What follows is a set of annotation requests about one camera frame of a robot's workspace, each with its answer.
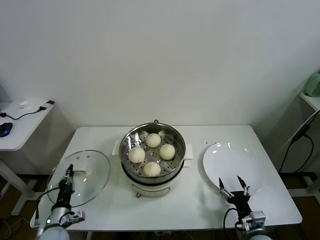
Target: white table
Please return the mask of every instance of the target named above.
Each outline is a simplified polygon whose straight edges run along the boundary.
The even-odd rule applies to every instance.
[[[18,102],[0,102],[1,112],[7,113],[13,118],[18,118],[23,114],[32,113],[39,109],[45,102],[31,102],[27,108],[20,108]],[[19,120],[12,120],[9,117],[0,117],[0,125],[3,123],[13,123],[9,135],[0,137],[0,152],[14,152],[21,149],[45,116],[53,106],[35,114],[22,117]],[[7,180],[7,184],[2,189],[2,196],[10,185],[13,185],[21,192],[17,204],[12,210],[12,215],[19,215],[27,200],[36,200],[40,193],[34,192],[32,188],[36,184],[35,180],[30,180],[25,184],[7,165],[0,159],[0,175]]]
[[[315,111],[320,110],[320,97],[307,96],[303,92],[300,93],[300,97],[305,100]],[[290,195],[292,197],[314,197],[320,204],[320,178],[312,181],[309,176],[303,176],[303,179],[308,187],[289,189]]]
[[[183,168],[176,186],[159,198],[136,198],[121,169],[119,156],[112,156],[117,140],[132,127],[80,127],[75,132],[64,158],[82,150],[98,150],[109,157],[111,175],[106,187],[92,201],[72,210],[85,212],[85,221],[68,229],[73,231],[173,231],[223,228],[226,210],[231,207],[204,180],[198,168],[204,150],[214,142],[231,142],[248,149],[264,172],[263,187],[249,200],[252,210],[262,210],[266,226],[294,225],[302,217],[279,177],[259,139],[249,125],[176,126],[187,144],[192,144],[194,159]],[[45,195],[39,204],[40,222],[50,214]],[[33,215],[30,226],[34,224]],[[231,211],[226,227],[234,228],[237,213]]]
[[[307,96],[303,92],[300,93],[300,97],[305,100],[314,110],[320,110],[320,97]]]

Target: power cord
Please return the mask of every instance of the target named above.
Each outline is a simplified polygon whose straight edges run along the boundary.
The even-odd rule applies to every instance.
[[[283,158],[283,160],[282,160],[281,167],[280,167],[278,173],[280,173],[281,170],[282,170],[282,168],[284,167],[284,164],[285,164],[285,161],[286,161],[286,159],[287,159],[289,150],[290,150],[291,146],[292,146],[294,143],[295,143],[294,141],[291,141],[291,142],[290,142],[290,145],[289,145],[288,148],[286,149],[286,152],[285,152],[285,155],[284,155],[284,158]]]
[[[224,218],[223,218],[223,232],[224,232],[225,238],[226,238],[227,240],[230,240],[230,238],[229,238],[229,236],[227,235],[227,232],[226,232],[226,219],[227,219],[228,213],[229,213],[231,210],[237,211],[237,209],[234,208],[234,207],[229,208],[229,209],[225,212]]]
[[[297,173],[299,170],[301,170],[301,169],[307,164],[307,162],[309,161],[309,159],[311,158],[311,155],[312,155],[312,153],[313,153],[313,151],[314,151],[314,142],[313,142],[313,140],[307,135],[307,131],[310,129],[310,125],[311,125],[312,122],[316,119],[316,117],[318,116],[318,113],[319,113],[319,112],[320,112],[320,110],[318,110],[318,111],[316,111],[314,114],[312,114],[312,115],[303,123],[303,125],[301,125],[301,126],[299,127],[299,129],[295,132],[295,134],[288,140],[288,141],[291,140],[291,142],[290,142],[288,148],[286,149],[286,153],[285,153],[284,158],[283,158],[283,160],[282,160],[281,167],[280,167],[280,169],[279,169],[279,171],[278,171],[279,174],[280,174],[280,172],[281,172],[281,170],[282,170],[282,168],[283,168],[283,166],[284,166],[284,164],[285,164],[285,161],[286,161],[286,159],[287,159],[287,156],[288,156],[288,153],[289,153],[289,150],[290,150],[291,146],[292,146],[295,142],[297,142],[301,137],[308,138],[308,139],[311,141],[312,148],[311,148],[311,152],[310,152],[308,158],[306,159],[306,161],[305,161],[305,162],[303,163],[303,165],[302,165],[298,170],[296,170],[294,173]]]
[[[3,117],[3,118],[4,118],[4,117],[8,117],[8,118],[11,118],[12,120],[19,120],[20,118],[22,118],[22,117],[24,117],[24,116],[26,116],[26,115],[36,114],[36,113],[44,110],[44,109],[40,109],[40,108],[39,108],[37,111],[25,113],[25,114],[21,115],[21,116],[18,117],[18,118],[14,118],[14,117],[8,115],[6,112],[0,112],[0,116]]]
[[[312,156],[312,153],[314,152],[314,149],[315,149],[315,144],[314,144],[314,141],[312,140],[312,138],[309,137],[307,134],[303,134],[303,137],[305,137],[305,138],[307,138],[307,139],[310,140],[310,142],[311,142],[311,151],[310,151],[310,154],[309,154],[309,156],[307,157],[307,159],[306,159],[306,160],[304,161],[304,163],[302,164],[302,166],[299,167],[296,171],[294,171],[294,173],[299,172],[299,171],[307,164],[307,162],[310,160],[310,158],[311,158],[311,156]],[[292,146],[294,143],[295,143],[294,141],[291,141],[291,142],[290,142],[290,145],[288,146],[288,148],[287,148],[287,150],[286,150],[286,153],[285,153],[284,158],[283,158],[282,163],[281,163],[281,167],[280,167],[280,169],[279,169],[279,171],[278,171],[279,174],[280,174],[280,172],[281,172],[281,170],[282,170],[282,168],[283,168],[283,166],[284,166],[284,164],[285,164],[285,161],[286,161],[286,159],[287,159],[289,150],[290,150],[291,146]]]
[[[21,115],[21,116],[19,116],[17,118],[14,118],[14,117],[8,115],[6,112],[0,112],[0,117],[3,117],[3,118],[8,117],[8,118],[11,118],[12,120],[19,120],[24,116],[31,115],[31,114],[36,114],[36,113],[38,113],[40,111],[46,110],[48,107],[50,107],[50,105],[53,105],[53,104],[55,104],[55,102],[49,100],[45,104],[41,105],[37,111],[25,113],[25,114],[23,114],[23,115]]]
[[[299,225],[293,226],[296,232],[299,234],[300,238],[302,240],[308,240],[305,232],[302,230],[302,228]]]
[[[305,135],[303,135],[303,136],[304,136],[305,138],[307,138],[307,139],[310,140],[310,142],[311,142],[311,144],[312,144],[312,146],[311,146],[311,151],[310,151],[310,154],[309,154],[308,158],[304,161],[304,163],[302,164],[302,166],[299,167],[298,170],[294,171],[294,173],[299,172],[299,171],[307,164],[307,162],[310,160],[311,155],[312,155],[312,153],[314,152],[314,148],[315,148],[315,144],[314,144],[314,141],[312,140],[312,138],[309,137],[307,134],[305,134]]]
[[[305,126],[305,125],[310,125],[318,116],[318,113],[320,113],[320,110],[315,111],[313,114],[311,114],[311,116],[308,117],[308,119],[302,123],[299,128],[297,129],[297,131],[285,142],[285,144],[282,145],[282,147],[280,149],[278,149],[275,153],[272,154],[272,156],[274,157],[275,155],[277,155],[277,153],[279,153],[297,134],[298,132]]]
[[[20,217],[20,218],[19,218],[18,221],[16,221],[13,225],[10,226],[9,223],[8,223],[8,221],[9,221],[10,219],[12,219],[12,218],[15,218],[15,217]],[[5,233],[4,233],[4,239],[6,239],[6,240],[12,239],[12,238],[21,230],[24,221],[25,221],[26,223],[30,224],[30,222],[29,222],[27,219],[25,219],[24,217],[22,217],[21,215],[18,215],[18,216],[10,216],[10,217],[6,218],[5,220],[3,220],[2,223],[5,223],[5,224],[7,225],[7,227],[8,227],[7,231],[5,231]],[[13,228],[15,225],[17,225],[19,222],[21,222],[19,228],[18,228],[14,233],[12,233],[12,228]]]

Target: white wall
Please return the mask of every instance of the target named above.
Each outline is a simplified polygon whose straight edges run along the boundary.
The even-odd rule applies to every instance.
[[[157,118],[250,124],[272,151],[306,117],[296,95],[320,67],[319,8],[318,0],[1,1],[0,83],[13,101],[57,102],[68,130],[51,139],[56,146],[76,126]]]

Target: table leg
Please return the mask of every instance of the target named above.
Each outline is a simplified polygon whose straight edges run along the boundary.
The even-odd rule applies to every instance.
[[[3,161],[0,160],[0,175],[8,181],[8,184],[14,186],[20,193],[21,196],[14,206],[11,215],[17,216],[20,214],[22,208],[24,207],[26,201],[28,200],[37,200],[38,197],[42,194],[41,192],[34,192],[32,188],[36,184],[36,180],[30,180],[28,184],[25,184]]]
[[[2,199],[2,198],[4,197],[4,195],[6,194],[6,192],[7,192],[7,190],[8,190],[9,187],[10,187],[10,183],[7,182],[7,183],[4,185],[4,187],[2,188],[1,198],[0,198],[0,199]]]
[[[88,231],[88,234],[86,235],[86,239],[85,240],[91,240],[91,237],[93,235],[92,231]]]
[[[291,197],[314,197],[315,200],[320,204],[320,192],[318,191],[318,179],[312,181],[309,176],[303,177],[305,183],[308,185],[307,188],[298,188],[298,189],[288,189]]]

